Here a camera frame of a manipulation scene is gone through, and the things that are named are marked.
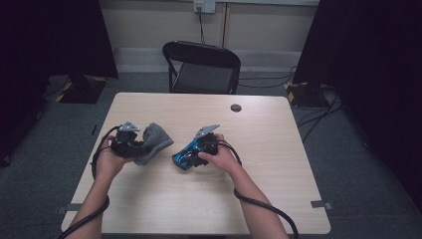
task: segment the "round hole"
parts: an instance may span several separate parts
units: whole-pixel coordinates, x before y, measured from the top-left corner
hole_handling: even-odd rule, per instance
[[[232,110],[232,112],[239,112],[242,110],[242,107],[237,105],[237,104],[233,104],[230,109]]]

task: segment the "hand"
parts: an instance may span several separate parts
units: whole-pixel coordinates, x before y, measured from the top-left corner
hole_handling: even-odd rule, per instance
[[[224,135],[221,133],[214,133],[220,141],[224,140]],[[212,162],[218,168],[228,172],[229,174],[237,167],[241,167],[236,158],[233,156],[229,148],[219,145],[218,153],[212,155],[206,152],[199,152],[198,156],[202,159]]]
[[[134,161],[134,158],[122,158],[115,155],[108,143],[113,139],[114,136],[109,135],[101,147],[102,151],[97,161],[96,180],[113,180],[126,163]]]

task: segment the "wooden table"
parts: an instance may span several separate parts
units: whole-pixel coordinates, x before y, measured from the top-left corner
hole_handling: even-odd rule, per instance
[[[242,110],[233,112],[234,104]],[[101,137],[127,120],[141,128],[138,140],[156,122],[174,144],[147,166],[127,164],[115,178],[103,233],[249,234],[225,172],[212,163],[183,171],[171,159],[201,126],[215,123],[220,125],[215,132],[225,135],[244,168],[272,204],[292,217],[300,234],[329,232],[324,208],[311,205],[320,195],[289,103],[281,97],[117,94],[72,203],[82,203],[93,184],[90,162]],[[62,229],[75,215],[67,213]]]

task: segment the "black chair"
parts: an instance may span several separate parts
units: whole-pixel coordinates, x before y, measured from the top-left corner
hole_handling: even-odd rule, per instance
[[[236,94],[241,63],[233,52],[216,46],[174,41],[165,44],[162,53],[168,63],[171,93]],[[175,62],[182,63],[178,72]]]

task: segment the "chair seat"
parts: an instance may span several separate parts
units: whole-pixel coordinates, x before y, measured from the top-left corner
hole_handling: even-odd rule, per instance
[[[235,74],[232,69],[184,63],[173,90],[179,93],[230,94]]]

